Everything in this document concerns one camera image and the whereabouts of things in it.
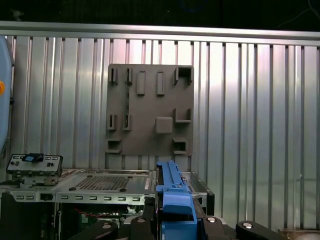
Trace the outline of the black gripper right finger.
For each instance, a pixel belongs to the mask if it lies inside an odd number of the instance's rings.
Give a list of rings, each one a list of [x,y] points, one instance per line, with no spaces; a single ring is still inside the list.
[[[197,202],[198,240],[281,240],[283,236],[253,221],[238,222],[235,228],[223,218],[207,215]]]

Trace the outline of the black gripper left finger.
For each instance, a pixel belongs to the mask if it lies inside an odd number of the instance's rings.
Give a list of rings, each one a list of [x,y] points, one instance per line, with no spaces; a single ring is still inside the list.
[[[155,198],[147,197],[141,216],[125,219],[118,227],[116,223],[102,220],[72,236],[71,240],[154,240],[156,239]]]

